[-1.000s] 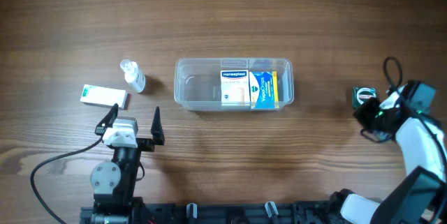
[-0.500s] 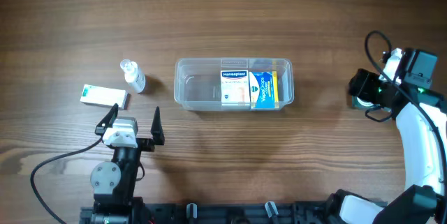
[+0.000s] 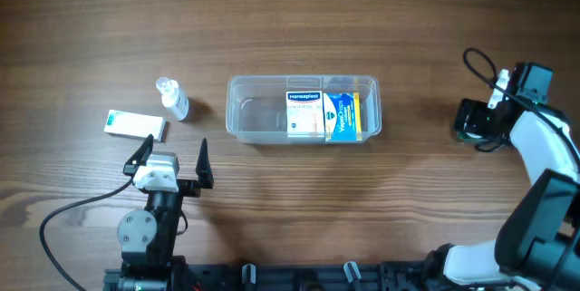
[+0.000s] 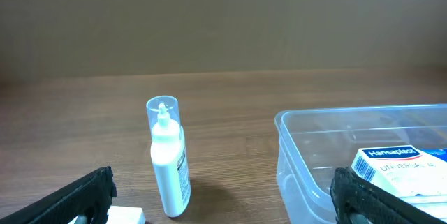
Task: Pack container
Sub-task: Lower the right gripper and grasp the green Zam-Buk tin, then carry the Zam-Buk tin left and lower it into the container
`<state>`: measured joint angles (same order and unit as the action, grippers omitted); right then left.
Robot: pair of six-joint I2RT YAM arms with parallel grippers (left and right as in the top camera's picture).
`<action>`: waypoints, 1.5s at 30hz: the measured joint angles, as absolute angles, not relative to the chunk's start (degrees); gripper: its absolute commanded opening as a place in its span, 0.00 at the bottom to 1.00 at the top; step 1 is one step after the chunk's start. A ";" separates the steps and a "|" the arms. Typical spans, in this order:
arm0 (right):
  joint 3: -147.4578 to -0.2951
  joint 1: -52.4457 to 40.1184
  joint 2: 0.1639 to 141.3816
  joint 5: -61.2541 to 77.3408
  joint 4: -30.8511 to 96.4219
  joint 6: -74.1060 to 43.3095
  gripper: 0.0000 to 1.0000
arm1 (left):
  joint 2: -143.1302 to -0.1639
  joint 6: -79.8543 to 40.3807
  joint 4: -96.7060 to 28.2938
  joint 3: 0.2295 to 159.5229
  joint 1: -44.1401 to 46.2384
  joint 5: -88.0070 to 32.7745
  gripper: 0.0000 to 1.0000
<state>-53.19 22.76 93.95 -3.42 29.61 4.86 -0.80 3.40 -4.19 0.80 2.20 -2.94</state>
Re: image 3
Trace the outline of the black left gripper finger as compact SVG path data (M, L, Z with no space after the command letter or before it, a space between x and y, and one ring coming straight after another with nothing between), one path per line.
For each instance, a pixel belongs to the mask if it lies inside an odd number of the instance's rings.
M213 180L213 173L208 156L208 141L206 138L200 144L195 172L199 180Z
M147 159L153 151L154 138L150 134L146 137L144 142L139 146L139 148L129 157L125 162L125 169L137 169L138 167L145 165Z

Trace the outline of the white Hansaplast plaster box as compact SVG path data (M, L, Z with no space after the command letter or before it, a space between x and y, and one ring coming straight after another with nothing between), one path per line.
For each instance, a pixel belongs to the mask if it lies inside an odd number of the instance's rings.
M287 92L286 121L287 134L290 138L322 138L324 136L322 92Z

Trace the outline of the blue yellow VapoDrops packet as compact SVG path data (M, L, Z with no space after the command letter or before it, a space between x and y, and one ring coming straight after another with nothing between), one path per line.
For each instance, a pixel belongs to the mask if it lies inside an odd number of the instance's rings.
M324 93L323 105L327 142L355 142L363 139L358 92Z

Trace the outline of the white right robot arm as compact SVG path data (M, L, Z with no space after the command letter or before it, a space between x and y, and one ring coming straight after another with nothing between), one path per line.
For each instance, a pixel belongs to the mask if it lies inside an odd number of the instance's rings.
M579 287L579 150L566 116L547 104L553 71L538 63L494 70L488 102L461 101L457 134L480 152L509 145L530 188L495 239L444 246L422 269L448 290L576 290Z

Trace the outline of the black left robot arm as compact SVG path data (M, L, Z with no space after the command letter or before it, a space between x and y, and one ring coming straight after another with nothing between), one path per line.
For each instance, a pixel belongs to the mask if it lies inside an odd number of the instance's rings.
M179 221L185 217L183 199L198 198L201 190L214 185L208 142L201 142L195 179L180 179L178 156L154 151L153 143L153 137L148 136L123 166L123 174L147 195L147 202L119 223L121 269L105 274L105 290L199 289L185 258L175 256L173 251L176 238L182 234Z

